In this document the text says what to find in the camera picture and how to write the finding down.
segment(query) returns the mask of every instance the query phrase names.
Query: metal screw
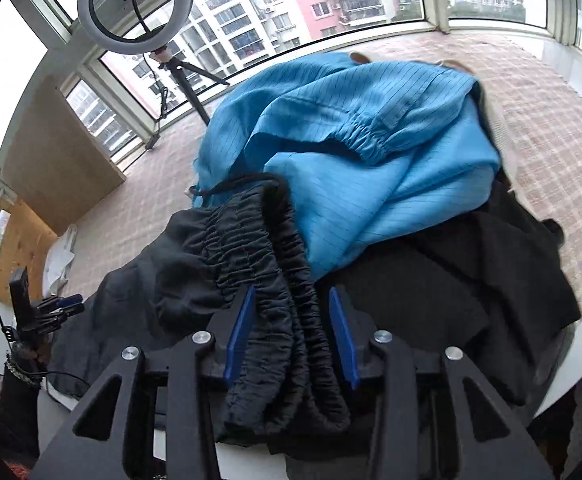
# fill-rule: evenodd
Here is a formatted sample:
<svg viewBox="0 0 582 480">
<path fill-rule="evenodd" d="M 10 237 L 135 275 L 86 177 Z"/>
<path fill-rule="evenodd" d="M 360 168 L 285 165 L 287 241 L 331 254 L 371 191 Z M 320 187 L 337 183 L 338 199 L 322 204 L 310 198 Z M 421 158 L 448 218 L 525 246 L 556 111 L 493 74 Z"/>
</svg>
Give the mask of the metal screw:
<svg viewBox="0 0 582 480">
<path fill-rule="evenodd" d="M 196 332 L 193 334 L 193 342 L 199 345 L 203 345 L 204 343 L 208 343 L 211 340 L 211 334 L 208 333 L 206 330 L 202 330 L 200 332 Z"/>
<path fill-rule="evenodd" d="M 373 338 L 378 342 L 378 343 L 390 343 L 391 340 L 393 339 L 393 334 L 391 332 L 388 332 L 388 330 L 378 330 L 375 334 L 373 334 Z"/>
<path fill-rule="evenodd" d="M 140 349 L 137 346 L 127 346 L 122 350 L 122 359 L 127 361 L 133 361 L 138 355 L 140 355 Z"/>
<path fill-rule="evenodd" d="M 464 352 L 462 352 L 462 350 L 457 346 L 449 346 L 449 348 L 444 350 L 444 354 L 446 354 L 446 357 L 451 361 L 459 361 L 464 357 Z"/>
</svg>

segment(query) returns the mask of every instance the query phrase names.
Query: blue gripper pad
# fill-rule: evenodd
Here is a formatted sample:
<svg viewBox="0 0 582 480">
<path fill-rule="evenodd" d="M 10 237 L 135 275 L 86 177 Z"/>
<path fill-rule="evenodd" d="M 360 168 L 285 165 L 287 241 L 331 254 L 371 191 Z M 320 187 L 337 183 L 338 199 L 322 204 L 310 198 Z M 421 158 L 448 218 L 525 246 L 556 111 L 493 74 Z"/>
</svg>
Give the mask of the blue gripper pad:
<svg viewBox="0 0 582 480">
<path fill-rule="evenodd" d="M 248 335 L 255 319 L 255 306 L 255 287 L 250 286 L 226 345 L 226 365 L 224 366 L 223 378 L 227 386 L 231 386 L 240 374 L 244 354 L 247 350 Z"/>
<path fill-rule="evenodd" d="M 342 300 L 335 287 L 331 288 L 328 293 L 328 314 L 338 346 L 342 373 L 351 388 L 355 390 L 360 383 L 360 376 L 357 370 L 356 345 L 346 321 Z"/>
</svg>

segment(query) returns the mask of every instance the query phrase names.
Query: brown object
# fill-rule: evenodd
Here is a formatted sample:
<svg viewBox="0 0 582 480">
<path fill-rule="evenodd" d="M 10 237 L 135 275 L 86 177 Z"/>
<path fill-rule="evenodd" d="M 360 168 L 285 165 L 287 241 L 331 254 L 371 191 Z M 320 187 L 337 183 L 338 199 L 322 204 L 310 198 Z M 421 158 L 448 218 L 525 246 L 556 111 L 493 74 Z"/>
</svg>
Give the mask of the brown object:
<svg viewBox="0 0 582 480">
<path fill-rule="evenodd" d="M 50 76 L 22 116 L 2 176 L 58 235 L 124 181 Z"/>
<path fill-rule="evenodd" d="M 19 199 L 8 212 L 10 218 L 0 245 L 0 301 L 11 305 L 8 282 L 16 267 L 28 268 L 29 297 L 41 300 L 46 254 L 57 235 Z"/>
</svg>

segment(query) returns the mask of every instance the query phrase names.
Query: blue fabric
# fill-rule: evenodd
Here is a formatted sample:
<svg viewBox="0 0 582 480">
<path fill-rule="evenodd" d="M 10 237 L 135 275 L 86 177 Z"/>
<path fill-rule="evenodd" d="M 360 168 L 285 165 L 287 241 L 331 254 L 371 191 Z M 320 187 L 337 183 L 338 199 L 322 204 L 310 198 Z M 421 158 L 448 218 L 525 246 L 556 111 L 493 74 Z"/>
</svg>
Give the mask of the blue fabric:
<svg viewBox="0 0 582 480">
<path fill-rule="evenodd" d="M 275 65 L 215 111 L 198 187 L 247 172 L 285 176 L 317 280 L 370 244 L 487 201 L 500 158 L 468 95 L 474 83 L 441 66 L 357 64 L 344 53 Z"/>
</svg>

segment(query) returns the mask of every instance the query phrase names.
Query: plywood board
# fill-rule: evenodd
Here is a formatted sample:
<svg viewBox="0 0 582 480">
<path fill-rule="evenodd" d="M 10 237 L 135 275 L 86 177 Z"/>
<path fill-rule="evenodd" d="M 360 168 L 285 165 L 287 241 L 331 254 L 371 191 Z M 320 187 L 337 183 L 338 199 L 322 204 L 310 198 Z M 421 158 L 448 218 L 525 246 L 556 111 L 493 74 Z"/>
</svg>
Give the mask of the plywood board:
<svg viewBox="0 0 582 480">
<path fill-rule="evenodd" d="M 51 77 L 24 113 L 2 175 L 58 235 L 124 181 Z"/>
<path fill-rule="evenodd" d="M 0 301 L 11 305 L 8 282 L 16 267 L 28 268 L 29 297 L 41 300 L 46 254 L 57 234 L 20 199 L 8 212 L 10 218 L 0 245 Z"/>
</svg>

